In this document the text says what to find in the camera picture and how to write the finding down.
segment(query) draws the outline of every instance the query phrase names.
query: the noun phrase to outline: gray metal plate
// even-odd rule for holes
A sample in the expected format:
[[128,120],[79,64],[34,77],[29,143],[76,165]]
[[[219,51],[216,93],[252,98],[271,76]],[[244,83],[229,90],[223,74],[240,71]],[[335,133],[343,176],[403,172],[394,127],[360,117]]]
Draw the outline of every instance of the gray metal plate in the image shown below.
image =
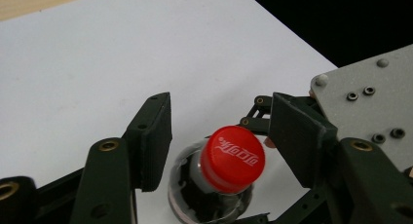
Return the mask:
[[[366,87],[375,89],[364,94]],[[338,128],[338,139],[357,137],[377,143],[400,170],[413,166],[413,45],[344,66],[311,82],[325,117]],[[348,100],[348,93],[356,100]],[[391,136],[403,129],[405,136]]]

